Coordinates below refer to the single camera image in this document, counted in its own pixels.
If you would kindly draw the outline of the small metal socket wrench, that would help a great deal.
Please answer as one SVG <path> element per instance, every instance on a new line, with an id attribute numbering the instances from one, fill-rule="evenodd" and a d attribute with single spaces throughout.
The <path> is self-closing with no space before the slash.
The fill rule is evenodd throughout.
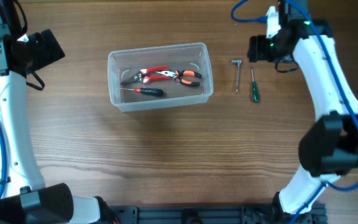
<path id="1" fill-rule="evenodd" d="M 231 62 L 232 62 L 233 65 L 237 66 L 235 94 L 238 94 L 239 93 L 239 82 L 240 82 L 240 76 L 241 76 L 242 60 L 241 59 L 232 59 Z"/>

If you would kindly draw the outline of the green handled screwdriver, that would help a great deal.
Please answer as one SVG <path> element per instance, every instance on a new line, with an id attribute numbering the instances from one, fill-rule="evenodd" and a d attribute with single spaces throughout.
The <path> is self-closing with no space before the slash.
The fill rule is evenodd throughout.
<path id="1" fill-rule="evenodd" d="M 255 77 L 254 77 L 254 69 L 252 67 L 250 68 L 250 73 L 251 73 L 251 78 L 252 78 L 252 83 L 251 83 L 252 100 L 254 103 L 258 103 L 259 102 L 259 91 L 258 91 L 257 83 L 256 83 Z"/>

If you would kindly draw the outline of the clear plastic container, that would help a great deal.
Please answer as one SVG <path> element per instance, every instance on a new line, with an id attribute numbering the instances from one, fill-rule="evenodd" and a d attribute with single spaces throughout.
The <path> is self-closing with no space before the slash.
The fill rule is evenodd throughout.
<path id="1" fill-rule="evenodd" d="M 205 103 L 213 72 L 202 42 L 113 51 L 108 56 L 111 103 L 122 112 Z"/>

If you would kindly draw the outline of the red handled pruning shears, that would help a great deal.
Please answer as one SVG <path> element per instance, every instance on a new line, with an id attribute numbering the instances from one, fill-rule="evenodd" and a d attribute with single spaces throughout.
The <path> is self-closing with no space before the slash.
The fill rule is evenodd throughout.
<path id="1" fill-rule="evenodd" d="M 153 73 L 156 72 L 162 72 L 165 70 L 168 70 L 169 67 L 162 66 L 162 67 L 149 67 L 149 68 L 143 68 L 140 69 L 137 73 L 135 73 L 133 76 L 129 77 L 126 80 L 123 80 L 121 82 L 121 85 L 130 85 L 133 83 L 142 83 L 142 84 L 149 84 L 151 82 L 157 82 L 162 80 L 169 80 L 170 77 L 165 75 L 153 75 Z"/>

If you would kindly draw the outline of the red and black screwdriver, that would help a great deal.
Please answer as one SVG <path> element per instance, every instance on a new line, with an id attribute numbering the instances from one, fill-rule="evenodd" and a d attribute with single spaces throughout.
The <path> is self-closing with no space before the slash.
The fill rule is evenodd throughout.
<path id="1" fill-rule="evenodd" d="M 163 96 L 164 92 L 158 88 L 121 88 L 122 90 L 129 90 L 135 93 L 140 93 L 149 96 Z"/>

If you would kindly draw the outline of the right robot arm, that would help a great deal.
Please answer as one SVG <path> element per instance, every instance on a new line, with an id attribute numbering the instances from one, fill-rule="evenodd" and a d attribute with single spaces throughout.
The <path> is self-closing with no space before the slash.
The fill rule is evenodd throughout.
<path id="1" fill-rule="evenodd" d="M 328 22 L 311 18 L 306 1 L 280 1 L 259 22 L 267 31 L 250 38 L 249 60 L 294 63 L 314 106 L 314 125 L 298 146 L 300 166 L 278 193 L 283 214 L 303 214 L 327 187 L 358 168 L 358 100 L 337 59 Z"/>

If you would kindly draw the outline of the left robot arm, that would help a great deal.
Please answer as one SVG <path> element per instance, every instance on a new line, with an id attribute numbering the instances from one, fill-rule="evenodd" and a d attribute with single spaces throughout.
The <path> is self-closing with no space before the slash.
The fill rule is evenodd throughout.
<path id="1" fill-rule="evenodd" d="M 51 187 L 35 160 L 26 110 L 28 75 L 64 57 L 52 31 L 27 34 L 18 1 L 0 0 L 0 223 L 117 223 L 100 197 Z"/>

